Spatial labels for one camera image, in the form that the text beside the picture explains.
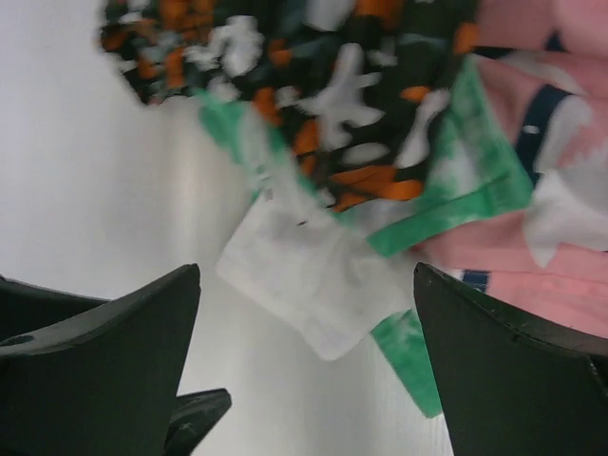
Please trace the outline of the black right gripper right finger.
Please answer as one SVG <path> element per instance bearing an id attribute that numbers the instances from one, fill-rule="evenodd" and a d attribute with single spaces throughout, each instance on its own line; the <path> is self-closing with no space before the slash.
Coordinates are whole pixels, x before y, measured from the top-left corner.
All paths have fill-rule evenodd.
<path id="1" fill-rule="evenodd" d="M 606 339 L 425 263 L 413 294 L 454 454 L 606 454 Z"/>

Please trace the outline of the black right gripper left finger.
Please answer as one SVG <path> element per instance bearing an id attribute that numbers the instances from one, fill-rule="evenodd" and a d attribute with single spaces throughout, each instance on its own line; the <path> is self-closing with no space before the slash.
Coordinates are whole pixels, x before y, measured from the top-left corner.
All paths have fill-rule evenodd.
<path id="1" fill-rule="evenodd" d="M 179 394 L 200 303 L 187 264 L 113 300 L 1 282 L 5 455 L 190 455 L 232 405 Z"/>

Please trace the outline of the pink navy white cloth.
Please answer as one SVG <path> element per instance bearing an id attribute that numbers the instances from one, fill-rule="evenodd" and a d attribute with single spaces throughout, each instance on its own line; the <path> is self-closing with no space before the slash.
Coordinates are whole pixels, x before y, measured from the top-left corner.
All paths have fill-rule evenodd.
<path id="1" fill-rule="evenodd" d="M 529 205 L 432 237 L 426 257 L 470 285 L 607 334 L 607 5 L 484 1 L 477 66 L 533 184 Z"/>

